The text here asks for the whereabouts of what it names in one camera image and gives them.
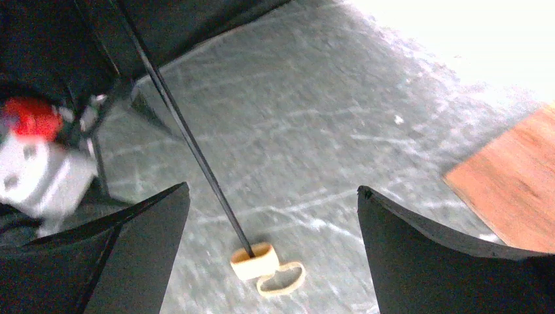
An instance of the black stick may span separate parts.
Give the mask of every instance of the black stick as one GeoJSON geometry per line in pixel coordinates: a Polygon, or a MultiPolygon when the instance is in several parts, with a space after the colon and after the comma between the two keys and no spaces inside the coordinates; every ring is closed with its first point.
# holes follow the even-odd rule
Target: black stick
{"type": "Polygon", "coordinates": [[[198,162],[198,165],[202,169],[202,172],[204,173],[204,176],[208,180],[210,187],[212,187],[212,190],[218,197],[218,200],[220,201],[220,204],[222,205],[227,215],[227,218],[231,222],[231,225],[233,225],[233,229],[235,229],[235,232],[237,233],[237,236],[239,237],[241,244],[243,245],[243,247],[245,248],[245,250],[247,251],[247,253],[251,258],[255,257],[253,249],[251,248],[251,245],[249,244],[249,241],[247,240],[245,233],[241,229],[241,226],[239,225],[239,222],[237,221],[237,218],[235,217],[233,210],[231,210],[231,206],[227,202],[224,192],[222,191],[222,188],[219,186],[216,176],[214,176],[214,173],[212,172],[210,165],[208,165],[206,158],[204,158],[204,155],[202,154],[202,151],[200,150],[198,143],[196,142],[191,130],[189,129],[187,122],[185,122],[185,119],[183,118],[183,115],[181,114],[181,111],[179,110],[179,107],[177,106],[175,99],[171,95],[168,85],[166,85],[166,82],[164,81],[164,78],[160,74],[160,71],[158,70],[157,66],[155,66],[155,64],[151,61],[152,60],[151,54],[148,51],[148,48],[145,42],[141,38],[139,31],[135,27],[122,1],[118,0],[117,3],[115,2],[116,2],[115,0],[110,0],[110,3],[112,4],[112,6],[117,11],[119,11],[125,30],[127,31],[129,38],[133,41],[133,44],[135,45],[137,53],[140,55],[141,59],[143,60],[143,64],[147,68],[147,72],[152,78],[152,81],[154,82],[154,86],[158,90],[158,93],[160,93],[160,96],[162,97],[162,100],[166,104],[166,107],[170,110],[171,115],[173,116],[173,119],[179,126],[179,129],[181,130],[181,133],[183,134],[183,137],[185,138],[187,145],[191,149],[191,152],[193,153],[196,161],[198,162]]]}

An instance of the red object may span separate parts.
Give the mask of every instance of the red object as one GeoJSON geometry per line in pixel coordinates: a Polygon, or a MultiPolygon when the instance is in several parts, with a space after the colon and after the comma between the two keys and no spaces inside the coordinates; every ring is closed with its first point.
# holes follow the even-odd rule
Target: red object
{"type": "Polygon", "coordinates": [[[4,104],[4,114],[17,116],[11,130],[19,138],[53,141],[62,129],[62,116],[45,101],[30,97],[14,97],[4,104]]]}

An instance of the marbled gray surface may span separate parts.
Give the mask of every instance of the marbled gray surface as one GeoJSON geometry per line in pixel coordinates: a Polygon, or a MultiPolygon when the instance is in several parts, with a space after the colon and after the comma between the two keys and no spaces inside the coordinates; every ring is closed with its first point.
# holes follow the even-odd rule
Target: marbled gray surface
{"type": "MultiPolygon", "coordinates": [[[[294,1],[164,75],[245,233],[308,277],[269,300],[239,281],[229,258],[240,244],[188,148],[116,109],[101,133],[111,192],[138,201],[181,181],[191,189],[161,313],[378,313],[357,187],[491,235],[442,176],[539,106],[525,90],[463,84],[350,1],[294,1]]],[[[173,127],[152,85],[139,89],[173,127]]]]}

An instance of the wood panel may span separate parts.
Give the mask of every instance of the wood panel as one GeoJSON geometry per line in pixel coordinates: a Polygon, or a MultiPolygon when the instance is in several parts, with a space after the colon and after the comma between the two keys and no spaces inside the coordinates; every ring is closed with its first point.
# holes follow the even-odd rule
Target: wood panel
{"type": "Polygon", "coordinates": [[[505,132],[445,181],[508,245],[555,252],[555,105],[505,132]]]}

